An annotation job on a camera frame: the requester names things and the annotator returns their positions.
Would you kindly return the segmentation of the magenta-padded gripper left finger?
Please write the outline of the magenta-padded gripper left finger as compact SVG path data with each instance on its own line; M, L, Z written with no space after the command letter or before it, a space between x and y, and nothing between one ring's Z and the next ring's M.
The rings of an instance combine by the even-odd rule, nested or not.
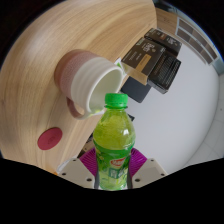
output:
M57 169L61 178L84 188L97 188L97 159L94 148L80 158L71 158Z

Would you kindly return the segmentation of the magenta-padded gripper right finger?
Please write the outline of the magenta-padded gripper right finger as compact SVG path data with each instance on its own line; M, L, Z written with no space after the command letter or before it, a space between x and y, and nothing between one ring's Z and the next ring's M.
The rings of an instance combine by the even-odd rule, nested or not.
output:
M147 159L140 151L133 148L128 167L128 188L146 186L167 175L166 171L154 159Z

